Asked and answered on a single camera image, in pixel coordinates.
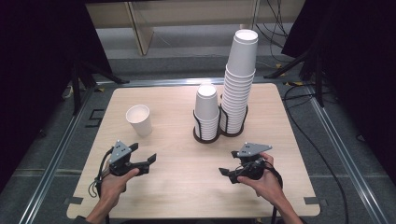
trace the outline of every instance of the wooden table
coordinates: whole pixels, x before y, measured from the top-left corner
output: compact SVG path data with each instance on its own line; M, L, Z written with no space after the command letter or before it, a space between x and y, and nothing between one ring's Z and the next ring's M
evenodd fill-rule
M220 96L223 86L217 88ZM231 184L219 172L219 167L234 169L239 165L231 151L239 150L245 142L273 146L267 152L275 157L285 194L297 214L316 216L318 204L304 202L304 197L316 196L276 86L253 84L245 130L236 137L221 136L211 144L198 143L192 135L197 90L198 86L115 90L74 194L83 198L82 204L70 204L67 215L74 218L91 212L98 198L89 195L88 186L106 151L120 139L127 146L139 143L132 162L145 161L154 153L157 161L148 175L129 181L111 217L270 217L271 204L258 198L250 187ZM153 132L144 138L125 119L126 111L138 104L150 108Z

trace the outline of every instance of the stack of paper cups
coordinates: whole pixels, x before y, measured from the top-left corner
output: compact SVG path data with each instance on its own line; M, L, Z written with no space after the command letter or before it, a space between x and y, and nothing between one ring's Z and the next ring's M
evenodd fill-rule
M219 103L216 86L202 83L195 101L195 134L204 141L214 139L219 127Z
M239 30L233 37L221 103L220 128L226 133L238 133L242 128L256 72L257 44L258 35L252 30Z

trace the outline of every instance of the black cable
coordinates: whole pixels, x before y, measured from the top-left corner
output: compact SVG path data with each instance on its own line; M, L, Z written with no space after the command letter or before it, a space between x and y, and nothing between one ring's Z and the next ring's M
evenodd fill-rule
M287 99L287 95L288 93L297 88L297 87L302 87L302 86L294 86L291 87L290 89L288 89L285 92L284 95L284 99ZM330 164L326 161L326 159L324 158L323 154L319 151L318 147L314 144L314 142L308 137L308 135L301 129L301 127L297 124L297 122L295 121L294 117L291 115L288 105L287 105L287 101L285 101L285 108L287 113L289 114L290 119L293 121L293 123L295 124L295 126L297 127L297 129L303 134L303 136L306 138L306 140L308 140L308 142L314 147L314 149L316 150L316 152L319 154L319 156L322 158L323 162L326 164L326 167L328 168L328 170L330 171L330 173L332 174L332 177L334 178L335 182L337 183L338 188L341 191L341 195L343 198L343 203L344 203L344 207L345 207L345 215L346 215L346 224L349 223L349 217L348 217L348 211L347 211L347 197L345 195L344 189L341 186L340 181L338 180L338 177L335 175L334 171L332 170L332 167L330 166Z

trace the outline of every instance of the sleeve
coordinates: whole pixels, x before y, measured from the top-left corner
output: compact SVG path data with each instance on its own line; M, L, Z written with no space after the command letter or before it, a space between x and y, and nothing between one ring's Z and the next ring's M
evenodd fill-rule
M73 221L73 224L90 224L90 222L85 220L85 217L78 216L76 219Z

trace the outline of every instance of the cable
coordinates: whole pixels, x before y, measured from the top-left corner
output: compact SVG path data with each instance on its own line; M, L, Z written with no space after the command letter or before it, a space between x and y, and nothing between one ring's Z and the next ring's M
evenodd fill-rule
M297 87L302 87L302 86L294 86L291 87L290 89L288 89L285 92L284 95L284 99L288 99L288 93L291 90L294 90ZM344 189L341 186L340 181L338 180L337 176L335 175L334 171L332 170L332 167L330 166L330 164L326 161L326 159L324 158L323 154L319 151L318 147L314 144L314 142L308 137L308 135L301 129L301 127L297 124L297 122L295 121L294 117L291 115L290 113L290 109L288 108L288 104L287 101L285 102L285 108L286 108L286 112L289 114L290 119L293 121L293 123L295 124L295 126L297 127L297 129L303 134L303 136L306 138L306 140L308 140L308 142L314 147L314 149L316 150L316 152L319 154L319 156L322 158L323 162L325 163L326 167L328 168L328 170L330 171L330 173L332 174L332 177L334 178L335 182L337 183L338 188L341 191L341 195L343 198L343 203L344 203L344 208L345 208L345 219L346 219L346 224L349 223L349 217L348 217L348 211L347 211L347 197L345 195Z

